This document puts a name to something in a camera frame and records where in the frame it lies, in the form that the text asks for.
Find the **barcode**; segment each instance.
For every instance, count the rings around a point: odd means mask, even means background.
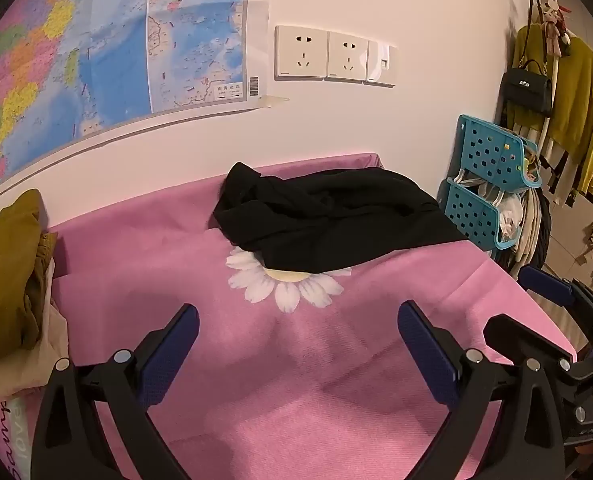
[[[250,95],[259,95],[259,78],[250,77]]]

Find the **white flower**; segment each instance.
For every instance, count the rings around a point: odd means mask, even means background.
[[[228,280],[231,288],[244,288],[245,299],[250,303],[259,303],[272,294],[276,286],[276,305],[283,312],[294,312],[301,296],[318,308],[328,306],[332,302],[330,296],[338,296],[343,292],[343,287],[333,276],[352,274],[350,268],[323,274],[266,269],[254,253],[238,247],[232,250],[226,263],[230,269],[239,271]]]

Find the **black handbag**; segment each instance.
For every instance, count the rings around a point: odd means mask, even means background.
[[[525,45],[523,46],[523,55],[517,68],[510,68],[503,75],[501,91],[506,101],[538,112],[545,117],[551,117],[551,80],[547,77],[547,43],[545,41],[545,32],[543,31],[543,69],[535,59],[525,60],[527,50],[527,40],[530,37],[532,28],[532,6],[534,0],[530,0],[530,10],[528,13],[528,26],[525,35]],[[536,0],[541,22],[543,22],[543,12],[541,3]],[[536,63],[540,73],[526,70],[530,63]]]

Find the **teal storage basket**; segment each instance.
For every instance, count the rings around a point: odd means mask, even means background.
[[[503,191],[518,192],[528,187],[541,187],[541,177],[532,182],[525,176],[525,149],[528,145],[536,153],[536,144],[522,139],[487,121],[462,115],[459,128],[464,132],[461,168],[471,171],[500,187]]]
[[[518,229],[513,240],[500,241],[500,214],[494,204],[471,192],[467,187],[448,178],[450,192],[445,214],[458,230],[483,251],[512,247],[521,235]]]

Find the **pink cloth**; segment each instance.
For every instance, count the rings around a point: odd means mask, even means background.
[[[375,155],[353,155],[264,173],[378,164]],[[149,412],[195,480],[405,478],[447,410],[431,398],[398,333],[403,301],[415,300],[464,348],[496,360],[483,328],[501,312],[573,354],[540,307],[468,241],[318,276],[265,272],[208,227],[222,181],[161,190],[55,228],[65,246],[57,267],[65,262],[67,270],[53,293],[77,364],[134,348],[182,303],[198,308],[198,339]],[[284,312],[295,293],[296,307]],[[30,399],[33,418],[37,402]],[[459,478],[474,473],[496,409]],[[137,479],[108,410],[100,416],[123,474]]]

